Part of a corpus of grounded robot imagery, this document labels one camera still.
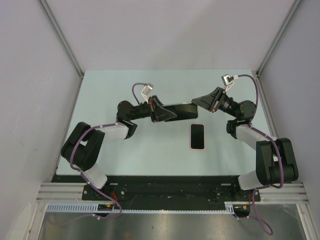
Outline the black phone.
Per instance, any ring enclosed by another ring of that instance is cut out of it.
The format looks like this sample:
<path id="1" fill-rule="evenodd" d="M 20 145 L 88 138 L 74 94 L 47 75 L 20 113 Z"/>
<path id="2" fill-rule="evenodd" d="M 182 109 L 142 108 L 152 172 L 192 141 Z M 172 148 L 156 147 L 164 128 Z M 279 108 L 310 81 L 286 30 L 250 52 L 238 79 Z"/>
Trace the black phone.
<path id="1" fill-rule="evenodd" d="M 164 105 L 163 107 L 176 114 L 176 117 L 165 120 L 166 122 L 197 119 L 199 115 L 198 106 L 192 102 Z"/>

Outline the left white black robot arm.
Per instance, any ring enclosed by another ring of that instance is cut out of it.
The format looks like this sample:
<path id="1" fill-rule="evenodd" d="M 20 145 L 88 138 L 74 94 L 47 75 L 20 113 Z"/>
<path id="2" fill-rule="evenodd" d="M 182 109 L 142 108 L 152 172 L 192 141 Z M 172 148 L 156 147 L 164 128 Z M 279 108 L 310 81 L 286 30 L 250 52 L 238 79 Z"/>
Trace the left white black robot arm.
<path id="1" fill-rule="evenodd" d="M 132 137 L 138 127 L 133 120 L 150 118 L 153 123 L 157 123 L 177 116 L 164 106 L 157 96 L 151 96 L 138 105 L 123 100 L 117 106 L 114 123 L 90 126 L 85 122 L 79 122 L 62 146 L 60 155 L 88 184 L 93 185 L 93 194 L 98 199 L 105 200 L 110 196 L 111 188 L 106 184 L 106 174 L 97 163 L 102 144 Z"/>

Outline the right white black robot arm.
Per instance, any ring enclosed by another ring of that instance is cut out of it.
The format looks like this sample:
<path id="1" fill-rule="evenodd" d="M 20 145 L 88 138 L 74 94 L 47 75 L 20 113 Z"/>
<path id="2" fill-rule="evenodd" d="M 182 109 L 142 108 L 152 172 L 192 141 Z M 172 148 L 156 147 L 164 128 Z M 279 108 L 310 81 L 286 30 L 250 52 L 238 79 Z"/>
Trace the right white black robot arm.
<path id="1" fill-rule="evenodd" d="M 211 113 L 220 110 L 233 116 L 234 119 L 226 124 L 226 132 L 255 150 L 255 170 L 240 175 L 238 183 L 230 188 L 235 200 L 242 201 L 249 190 L 266 187 L 279 189 L 285 183 L 298 179 L 299 170 L 292 142 L 288 138 L 272 137 L 252 125 L 257 104 L 250 100 L 236 102 L 221 87 L 191 102 Z"/>

